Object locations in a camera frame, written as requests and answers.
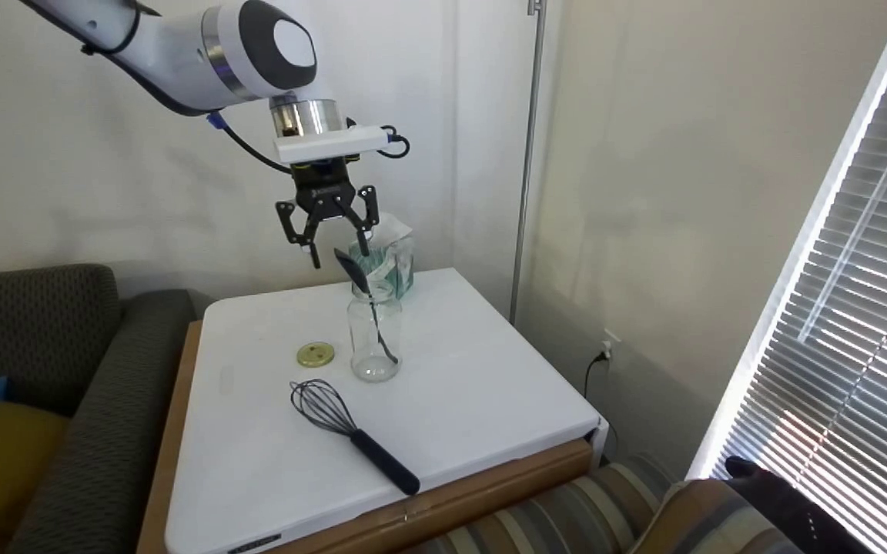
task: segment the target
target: white wall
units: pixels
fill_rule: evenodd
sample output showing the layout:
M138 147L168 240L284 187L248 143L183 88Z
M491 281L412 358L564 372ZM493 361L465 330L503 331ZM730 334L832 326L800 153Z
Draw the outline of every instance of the white wall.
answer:
M185 16L214 0L158 0L168 16ZM477 286L496 306L509 300L512 261L503 261L509 229L506 196L455 187L458 173L517 192L522 174L506 174L471 153L486 140L458 140L458 94L480 92L485 75L458 83L458 63L475 62L475 47L496 34L467 30L486 21L500 36L522 36L503 11L477 11L471 0L284 0L303 18L319 49L319 76L343 114L362 124L396 124L412 138L401 163L368 156L362 179L380 184L381 210L396 213L419 234L419 266L471 266ZM527 76L512 70L506 88L527 99ZM266 101L225 111L260 147L271 152ZM286 246L274 218L274 199L293 196L293 182L241 153L201 118L177 118L148 99L105 58L86 58L76 43L24 10L0 0L0 267L49 261L108 261L122 291L153 286L190 286L211 294L280 288L334 281L309 256ZM503 234L500 240L465 240L455 229ZM319 229L319 246L349 240L349 223Z
M576 0L522 330L617 449L686 463L887 36L887 0Z

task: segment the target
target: gray armchair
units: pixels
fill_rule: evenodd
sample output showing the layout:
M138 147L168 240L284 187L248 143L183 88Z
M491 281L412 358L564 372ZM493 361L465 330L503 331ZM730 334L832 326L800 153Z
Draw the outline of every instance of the gray armchair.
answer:
M189 319L189 291L122 300L101 266L0 275L8 401L72 415L8 552L137 548Z

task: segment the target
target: metal whisk head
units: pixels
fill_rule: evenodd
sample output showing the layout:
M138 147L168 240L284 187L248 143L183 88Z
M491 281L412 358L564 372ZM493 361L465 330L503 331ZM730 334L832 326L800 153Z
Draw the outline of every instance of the metal whisk head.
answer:
M290 391L290 404L295 405L298 415L306 415L318 429L326 429L334 434L357 432L349 404L324 379L295 380Z

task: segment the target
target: window blinds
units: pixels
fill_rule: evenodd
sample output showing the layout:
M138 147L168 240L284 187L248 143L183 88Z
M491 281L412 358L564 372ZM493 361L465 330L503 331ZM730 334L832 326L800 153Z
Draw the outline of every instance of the window blinds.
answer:
M887 87L757 358L727 456L774 467L887 552Z

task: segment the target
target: whisk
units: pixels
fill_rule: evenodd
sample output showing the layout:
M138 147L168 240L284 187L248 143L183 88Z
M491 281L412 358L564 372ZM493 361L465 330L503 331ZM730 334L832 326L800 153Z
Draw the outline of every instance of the whisk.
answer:
M407 496L419 492L419 480L392 453L386 453L368 432L353 425L349 404L330 380L324 379L295 380L290 391L290 404L311 425L349 437L401 492Z

